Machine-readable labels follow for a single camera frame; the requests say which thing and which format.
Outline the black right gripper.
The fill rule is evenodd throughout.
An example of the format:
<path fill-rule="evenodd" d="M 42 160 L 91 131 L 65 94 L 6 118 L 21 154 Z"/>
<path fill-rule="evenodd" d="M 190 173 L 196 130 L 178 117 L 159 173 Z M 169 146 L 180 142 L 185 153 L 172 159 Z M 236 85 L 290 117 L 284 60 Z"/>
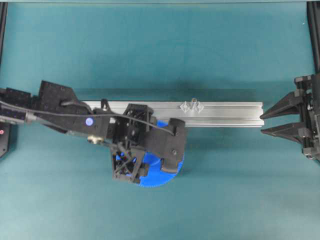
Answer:
<path fill-rule="evenodd" d="M 143 137 L 143 147 L 161 159 L 160 170 L 165 173 L 178 172 L 186 142 L 186 123 L 177 118 L 171 118 L 165 127 L 152 128 Z"/>

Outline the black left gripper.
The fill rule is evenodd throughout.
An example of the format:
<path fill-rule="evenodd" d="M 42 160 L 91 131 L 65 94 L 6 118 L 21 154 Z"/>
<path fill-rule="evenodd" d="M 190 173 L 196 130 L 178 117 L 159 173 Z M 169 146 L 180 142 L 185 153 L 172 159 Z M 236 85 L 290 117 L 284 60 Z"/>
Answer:
<path fill-rule="evenodd" d="M 296 90 L 288 93 L 261 116 L 261 120 L 299 114 L 299 122 L 261 129 L 260 132 L 299 143 L 302 154 L 320 159 L 320 75 L 294 79 Z"/>

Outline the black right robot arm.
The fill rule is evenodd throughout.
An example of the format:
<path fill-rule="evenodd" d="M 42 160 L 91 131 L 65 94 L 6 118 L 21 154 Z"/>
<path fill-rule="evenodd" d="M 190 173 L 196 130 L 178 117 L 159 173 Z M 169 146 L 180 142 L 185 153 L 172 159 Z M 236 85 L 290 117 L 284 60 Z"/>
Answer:
<path fill-rule="evenodd" d="M 128 104 L 123 113 L 112 111 L 108 100 L 92 108 L 79 100 L 70 87 L 42 81 L 38 95 L 12 88 L 0 91 L 0 119 L 10 124 L 36 122 L 63 134 L 85 137 L 110 148 L 113 174 L 148 173 L 147 153 L 160 159 L 160 169 L 176 173 L 184 158 L 187 140 L 183 120 L 170 118 L 157 125 L 154 111 L 144 104 Z"/>

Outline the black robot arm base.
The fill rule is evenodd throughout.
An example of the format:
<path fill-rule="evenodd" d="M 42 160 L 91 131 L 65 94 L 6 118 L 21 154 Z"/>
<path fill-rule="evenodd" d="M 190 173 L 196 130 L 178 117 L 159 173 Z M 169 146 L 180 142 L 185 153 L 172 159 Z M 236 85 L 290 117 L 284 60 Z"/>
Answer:
<path fill-rule="evenodd" d="M 11 125 L 9 123 L 0 123 L 0 157 L 2 158 L 9 149 Z"/>

